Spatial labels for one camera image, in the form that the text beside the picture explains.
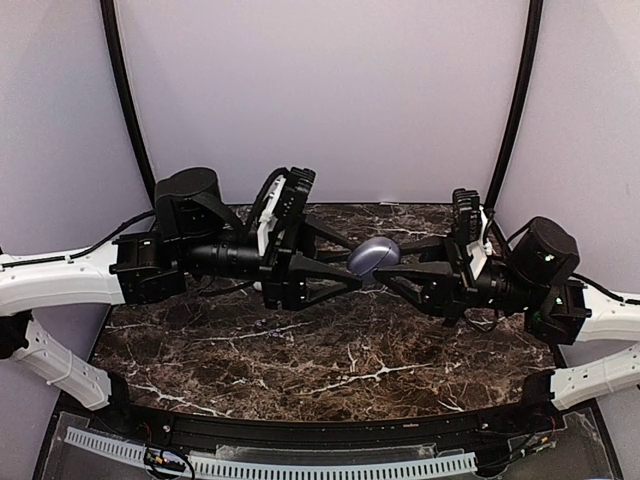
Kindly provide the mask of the purple grey earbud case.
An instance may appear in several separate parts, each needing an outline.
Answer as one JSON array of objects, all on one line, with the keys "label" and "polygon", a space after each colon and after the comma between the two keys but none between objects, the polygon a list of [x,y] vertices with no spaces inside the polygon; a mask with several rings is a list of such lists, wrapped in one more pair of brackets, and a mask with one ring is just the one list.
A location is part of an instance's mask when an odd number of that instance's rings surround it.
[{"label": "purple grey earbud case", "polygon": [[356,247],[347,259],[347,269],[364,284],[375,281],[374,272],[401,261],[399,245],[387,237],[374,237]]}]

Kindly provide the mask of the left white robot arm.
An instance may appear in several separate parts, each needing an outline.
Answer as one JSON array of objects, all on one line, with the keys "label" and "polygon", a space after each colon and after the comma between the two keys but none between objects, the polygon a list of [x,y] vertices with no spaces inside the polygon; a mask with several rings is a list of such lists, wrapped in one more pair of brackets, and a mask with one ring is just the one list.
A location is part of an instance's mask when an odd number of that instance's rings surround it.
[{"label": "left white robot arm", "polygon": [[40,308],[75,304],[145,305],[186,289],[188,279],[258,284],[264,304],[299,311],[361,287],[340,267],[353,244],[305,211],[310,169],[281,167],[261,187],[248,215],[226,205],[216,172],[192,167],[159,181],[155,227],[124,222],[95,245],[50,254],[1,257],[1,355],[46,384],[101,411],[120,436],[141,427],[126,382],[89,365],[34,318]]}]

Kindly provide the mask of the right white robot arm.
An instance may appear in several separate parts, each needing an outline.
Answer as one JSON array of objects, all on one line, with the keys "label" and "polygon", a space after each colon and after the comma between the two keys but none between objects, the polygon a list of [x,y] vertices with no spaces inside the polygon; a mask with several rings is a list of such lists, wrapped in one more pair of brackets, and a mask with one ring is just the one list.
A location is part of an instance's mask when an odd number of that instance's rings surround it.
[{"label": "right white robot arm", "polygon": [[416,263],[380,267],[374,278],[419,311],[454,324],[469,309],[522,314],[525,330],[554,347],[600,340],[627,342],[622,351],[584,365],[529,375],[510,424],[534,432],[549,416],[639,383],[639,297],[614,293],[580,276],[576,240],[535,217],[505,257],[469,230],[428,238]]}]

